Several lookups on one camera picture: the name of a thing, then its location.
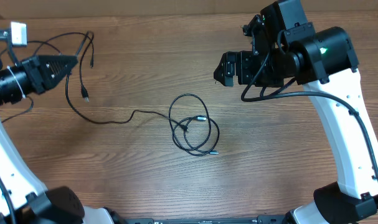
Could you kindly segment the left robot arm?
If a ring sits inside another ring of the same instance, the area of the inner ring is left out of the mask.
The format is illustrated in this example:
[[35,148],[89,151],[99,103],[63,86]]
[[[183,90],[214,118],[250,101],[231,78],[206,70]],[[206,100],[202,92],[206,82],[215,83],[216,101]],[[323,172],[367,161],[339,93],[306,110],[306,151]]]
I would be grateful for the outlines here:
[[[78,60],[38,55],[0,71],[0,106],[55,88]],[[0,119],[0,223],[112,224],[105,208],[82,205],[68,187],[48,189],[28,168]]]

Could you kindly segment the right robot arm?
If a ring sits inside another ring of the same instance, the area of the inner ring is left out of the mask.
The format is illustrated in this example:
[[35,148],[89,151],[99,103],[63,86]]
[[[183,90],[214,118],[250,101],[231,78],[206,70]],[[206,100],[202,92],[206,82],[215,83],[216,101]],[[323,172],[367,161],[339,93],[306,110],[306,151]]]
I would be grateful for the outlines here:
[[257,223],[357,223],[378,211],[378,141],[361,90],[359,61],[350,36],[340,27],[316,32],[299,0],[263,8],[243,34],[249,51],[226,52],[214,71],[224,86],[259,87],[258,101],[288,98],[303,87],[322,122],[338,178],[314,191],[313,201]]

